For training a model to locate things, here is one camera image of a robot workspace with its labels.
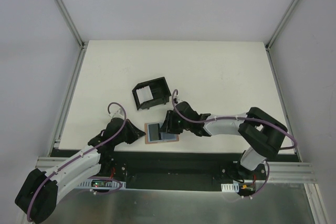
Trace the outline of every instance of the purple cable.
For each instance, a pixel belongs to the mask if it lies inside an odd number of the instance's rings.
[[[261,190],[264,189],[268,179],[269,179],[269,173],[270,173],[270,168],[269,168],[269,163],[267,161],[265,161],[266,165],[267,165],[267,176],[265,179],[265,182],[263,183],[263,185],[253,194],[253,196],[255,196],[256,194],[258,194]]]
[[[119,180],[116,180],[116,179],[113,179],[113,178],[101,178],[101,177],[96,177],[96,176],[93,176],[93,177],[90,177],[92,179],[99,179],[99,180],[108,180],[108,181],[111,181],[111,182],[117,182],[119,184],[119,187],[114,189],[114,190],[109,190],[108,192],[106,193],[100,193],[100,192],[96,192],[98,195],[106,195],[106,194],[111,194],[111,193],[114,193],[115,191],[118,191],[122,188],[122,183],[119,181]]]
[[[255,192],[254,194],[252,194],[251,197],[252,197],[252,196],[254,197],[256,194],[260,193],[260,191],[264,189],[265,185],[266,185],[267,182],[268,182],[270,169],[269,169],[269,164],[268,164],[268,162],[265,161],[265,163],[266,163],[266,165],[267,165],[267,176],[266,176],[266,179],[265,179],[263,185],[262,185],[258,190],[256,190],[256,192]],[[229,203],[235,203],[235,202],[237,202],[237,201],[239,201],[239,200],[241,200],[241,199],[252,199],[252,198],[250,198],[249,196],[245,196],[245,197],[242,197],[242,198],[237,198],[237,199],[235,199],[235,200],[227,200],[227,199],[224,198],[224,200],[225,200],[226,202],[229,202]]]
[[[104,142],[101,142],[101,143],[98,144],[97,146],[95,146],[95,147],[89,149],[88,151],[84,152],[84,153],[83,153],[83,156],[86,155],[86,154],[88,154],[89,152],[92,152],[94,149],[101,147],[103,144],[105,144],[105,143],[111,141],[112,139],[114,139],[114,138],[115,138],[115,137],[122,131],[122,129],[124,128],[124,126],[125,126],[125,124],[126,124],[126,119],[127,119],[127,117],[126,117],[126,110],[125,110],[124,107],[123,107],[122,105],[120,105],[119,103],[117,103],[117,102],[111,102],[111,103],[108,105],[108,107],[107,107],[107,110],[108,110],[109,114],[110,114],[110,106],[113,105],[113,104],[118,105],[118,106],[122,109],[122,111],[123,111],[123,113],[124,113],[124,121],[123,121],[123,123],[122,123],[120,129],[118,129],[118,131],[117,131],[113,136],[111,136],[109,139],[105,140]],[[81,157],[82,157],[81,155],[78,155],[77,157],[74,157],[72,160],[68,161],[67,163],[65,163],[64,165],[62,165],[60,168],[58,168],[58,169],[57,169],[57,172],[61,171],[62,169],[64,169],[65,167],[67,167],[68,165],[70,165],[71,163],[73,163],[74,161],[76,161],[77,159],[79,159],[79,158],[81,158]],[[31,198],[31,201],[30,201],[30,204],[29,204],[29,206],[28,206],[28,210],[27,210],[27,221],[28,221],[28,222],[32,222],[32,221],[33,221],[33,220],[30,218],[30,212],[31,212],[31,209],[32,209],[32,207],[33,207],[34,201],[35,201],[35,199],[36,199],[38,193],[41,191],[42,187],[44,187],[44,185],[45,185],[45,184],[46,184],[46,183],[47,183],[47,182],[48,182],[54,175],[56,175],[56,173],[55,173],[55,172],[52,172],[52,173],[51,173],[51,174],[50,174],[50,175],[49,175],[49,176],[48,176],[48,177],[47,177],[47,178],[46,178],[46,179],[39,185],[39,187],[38,187],[37,190],[35,191],[33,197]]]
[[[214,122],[214,121],[217,121],[217,120],[246,120],[246,121],[251,121],[251,122],[258,122],[258,123],[270,126],[273,129],[276,129],[277,131],[281,132],[283,135],[289,137],[293,141],[293,146],[282,147],[282,148],[280,148],[280,150],[290,150],[290,149],[294,149],[298,146],[298,142],[296,141],[296,139],[291,134],[287,133],[286,131],[284,131],[280,127],[278,127],[278,126],[276,126],[276,125],[274,125],[270,122],[267,122],[265,120],[261,120],[261,119],[257,119],[257,118],[244,118],[244,117],[241,117],[241,116],[238,116],[238,117],[235,117],[235,116],[219,116],[217,118],[212,118],[212,119],[208,119],[208,120],[201,120],[201,121],[194,121],[194,120],[191,120],[189,118],[186,118],[184,115],[182,115],[180,113],[180,111],[178,111],[178,109],[176,108],[175,103],[174,103],[175,96],[179,94],[178,92],[179,91],[177,89],[175,89],[173,94],[172,94],[173,107],[174,107],[174,110],[177,112],[177,114],[179,114],[180,117],[182,117],[184,120],[186,120],[188,122],[191,122],[191,123],[207,123],[207,122]]]

